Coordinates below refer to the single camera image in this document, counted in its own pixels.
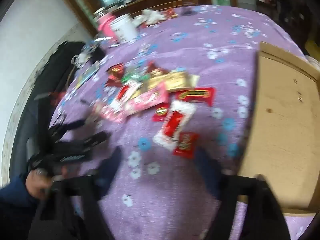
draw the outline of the cardboard box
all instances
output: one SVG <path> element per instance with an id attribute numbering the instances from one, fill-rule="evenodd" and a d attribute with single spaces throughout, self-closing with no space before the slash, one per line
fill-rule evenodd
<path id="1" fill-rule="evenodd" d="M 290 214 L 320 207 L 319 88 L 320 72 L 307 61 L 260 44 L 252 127 L 238 175 L 263 174 Z"/>

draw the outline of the hand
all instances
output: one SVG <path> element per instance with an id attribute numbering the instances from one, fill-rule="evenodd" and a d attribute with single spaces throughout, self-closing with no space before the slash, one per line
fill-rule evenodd
<path id="1" fill-rule="evenodd" d="M 26 179 L 26 189 L 31 196 L 37 199 L 44 199 L 44 189 L 51 187 L 52 178 L 41 175 L 38 170 L 32 170 Z"/>

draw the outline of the white container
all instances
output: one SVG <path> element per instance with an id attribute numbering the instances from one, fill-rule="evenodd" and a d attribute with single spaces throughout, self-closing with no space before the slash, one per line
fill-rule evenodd
<path id="1" fill-rule="evenodd" d="M 121 43 L 134 40 L 138 36 L 137 29 L 129 14 L 122 15 L 110 23 L 111 30 L 117 35 Z"/>

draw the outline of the red item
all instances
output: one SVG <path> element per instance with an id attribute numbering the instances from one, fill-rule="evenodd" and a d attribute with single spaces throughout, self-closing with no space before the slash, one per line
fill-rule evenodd
<path id="1" fill-rule="evenodd" d="M 161 103 L 161 104 L 157 105 L 156 112 L 152 116 L 153 122 L 164 121 L 166 116 L 168 115 L 169 108 L 170 108 L 169 103 Z"/>
<path id="2" fill-rule="evenodd" d="M 212 106 L 215 91 L 214 88 L 193 88 L 177 92 L 176 98 L 185 102 L 206 102 Z"/>
<path id="3" fill-rule="evenodd" d="M 198 138 L 199 135 L 197 133 L 181 132 L 179 135 L 178 146 L 173 151 L 173 155 L 181 156 L 187 159 L 193 159 L 196 141 Z"/>
<path id="4" fill-rule="evenodd" d="M 173 111 L 170 120 L 164 128 L 164 135 L 172 138 L 182 118 L 183 114 L 181 114 L 179 111 Z"/>
<path id="5" fill-rule="evenodd" d="M 105 84 L 106 87 L 122 87 L 121 79 L 124 75 L 124 64 L 119 63 L 108 68 L 108 80 Z"/>
<path id="6" fill-rule="evenodd" d="M 120 89 L 120 91 L 119 91 L 116 99 L 120 100 L 120 99 L 124 96 L 124 94 L 127 92 L 127 90 L 129 89 L 129 87 L 130 87 L 129 85 L 124 85 L 124 86 Z"/>

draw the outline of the purple tablecloth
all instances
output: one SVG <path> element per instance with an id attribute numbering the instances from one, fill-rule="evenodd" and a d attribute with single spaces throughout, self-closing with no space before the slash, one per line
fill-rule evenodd
<path id="1" fill-rule="evenodd" d="M 212 5 L 193 9 L 195 15 L 142 29 L 135 43 L 110 49 L 100 71 L 75 95 L 67 93 L 53 119 L 61 110 L 67 113 L 66 122 L 86 117 L 89 109 L 80 103 L 82 98 L 110 101 L 114 95 L 108 98 L 108 92 L 103 90 L 105 71 L 114 64 L 131 61 L 143 44 L 151 44 L 148 55 L 134 59 L 134 63 L 145 66 L 154 60 L 169 70 L 183 68 L 189 74 L 200 75 L 198 86 L 216 88 L 214 106 L 196 104 L 196 113 L 183 130 L 199 133 L 199 143 L 212 157 L 221 160 L 224 168 L 234 170 L 234 159 L 241 154 L 240 142 L 247 135 L 259 42 L 304 56 L 289 35 L 263 14 Z M 95 168 L 116 145 L 122 146 L 124 161 L 109 195 L 100 201 L 117 240 L 200 239 L 219 202 L 206 192 L 190 160 L 173 156 L 152 142 L 162 126 L 151 121 L 153 114 L 154 110 L 147 110 L 123 124 L 101 121 L 93 128 L 89 125 L 69 132 L 64 139 L 85 138 L 94 131 L 112 132 L 108 148 L 97 147 L 94 160 L 84 163 L 81 173 Z M 230 239 L 237 239 L 242 226 L 245 204 L 238 206 Z M 292 239 L 296 239 L 312 218 L 286 219 Z"/>

